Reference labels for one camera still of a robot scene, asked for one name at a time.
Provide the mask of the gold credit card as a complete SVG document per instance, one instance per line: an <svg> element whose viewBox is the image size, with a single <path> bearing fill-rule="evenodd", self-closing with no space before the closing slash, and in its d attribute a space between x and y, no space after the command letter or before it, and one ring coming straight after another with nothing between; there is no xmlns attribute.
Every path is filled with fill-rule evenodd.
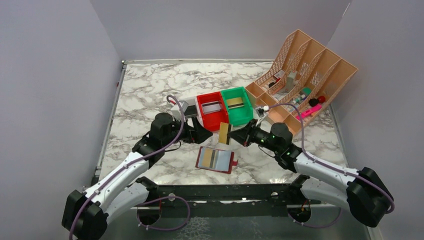
<svg viewBox="0 0 424 240"><path fill-rule="evenodd" d="M221 122L219 126L218 142L229 145L231 138L228 136L229 132L232 131L232 125L226 122Z"/></svg>

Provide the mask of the red leather card holder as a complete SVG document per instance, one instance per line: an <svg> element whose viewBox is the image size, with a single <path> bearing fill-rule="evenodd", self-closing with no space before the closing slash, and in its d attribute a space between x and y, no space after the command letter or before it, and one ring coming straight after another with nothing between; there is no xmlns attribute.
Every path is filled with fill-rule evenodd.
<svg viewBox="0 0 424 240"><path fill-rule="evenodd" d="M203 155L204 155L204 148L210 148L210 149L216 150L215 160L214 160L214 164L212 168L201 166ZM199 152L197 155L195 167L198 169L230 174L233 170L233 167L237 165L238 165L238 160L233 151L201 146L199 148Z"/></svg>

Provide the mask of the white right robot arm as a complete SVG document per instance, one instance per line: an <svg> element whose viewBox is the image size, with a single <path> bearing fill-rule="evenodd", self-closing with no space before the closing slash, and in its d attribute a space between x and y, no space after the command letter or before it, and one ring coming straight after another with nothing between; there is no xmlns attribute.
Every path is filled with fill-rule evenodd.
<svg viewBox="0 0 424 240"><path fill-rule="evenodd" d="M346 209L357 221L372 228L395 209L393 196L373 169L341 167L312 155L292 142L293 134L285 123L274 123L270 131L265 131L257 119L252 119L240 129L227 131L226 138L244 147L263 147L274 153L283 169L298 173L290 186L290 197Z"/></svg>

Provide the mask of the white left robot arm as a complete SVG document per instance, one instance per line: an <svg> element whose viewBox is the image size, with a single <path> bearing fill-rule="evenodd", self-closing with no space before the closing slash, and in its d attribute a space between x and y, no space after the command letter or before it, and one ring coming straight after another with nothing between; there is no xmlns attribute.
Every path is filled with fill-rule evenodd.
<svg viewBox="0 0 424 240"><path fill-rule="evenodd" d="M196 117L180 120L158 113L150 130L133 146L124 161L98 183L83 192L74 190L65 203L61 224L69 239L98 240L108 225L131 207L158 204L158 185L141 175L168 152L174 143L200 144L212 133Z"/></svg>

